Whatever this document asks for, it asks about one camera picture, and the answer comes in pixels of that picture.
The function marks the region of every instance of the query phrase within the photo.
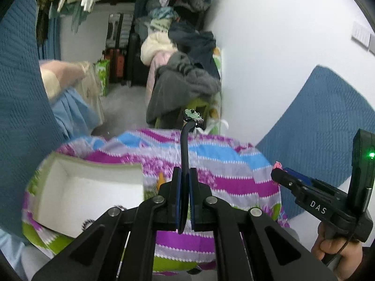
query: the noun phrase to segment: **human hand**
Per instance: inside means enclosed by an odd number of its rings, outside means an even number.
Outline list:
[[[340,237],[333,240],[325,240],[326,227],[321,222],[318,227],[318,238],[311,249],[311,253],[322,260],[325,254],[336,254],[346,243],[346,238]],[[349,242],[340,253],[342,259],[334,271],[339,281],[348,279],[360,265],[363,257],[361,242]]]

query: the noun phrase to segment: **gray sweater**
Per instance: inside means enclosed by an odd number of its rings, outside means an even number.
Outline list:
[[[207,97],[220,90],[218,79],[194,66],[186,54],[175,52],[166,65],[156,70],[146,121],[153,123],[156,118],[186,106],[197,97]]]

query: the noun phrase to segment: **metal screw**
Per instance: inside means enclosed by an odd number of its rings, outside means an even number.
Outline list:
[[[216,204],[218,202],[218,199],[214,196],[209,196],[206,198],[206,202],[210,205]]]
[[[116,215],[119,215],[120,213],[120,209],[118,209],[117,207],[113,207],[113,208],[110,208],[108,210],[108,214],[111,216],[111,217],[115,217]]]
[[[253,208],[250,210],[250,213],[254,217],[260,217],[262,215],[262,210],[260,210],[259,208]]]
[[[160,203],[164,202],[164,197],[163,196],[154,196],[152,198],[152,200],[154,201],[154,203],[160,204]]]

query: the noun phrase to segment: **open cardboard box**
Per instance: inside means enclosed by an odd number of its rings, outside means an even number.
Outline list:
[[[96,220],[109,208],[130,209],[143,201],[142,167],[52,153],[43,165],[34,200],[38,223],[75,238],[87,220]]]

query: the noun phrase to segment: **wall switch panel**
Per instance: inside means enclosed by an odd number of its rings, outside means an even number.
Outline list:
[[[365,29],[362,25],[354,22],[352,38],[361,43],[365,48],[368,48],[370,45],[371,32]]]
[[[370,37],[369,50],[375,55],[375,35],[372,33]]]

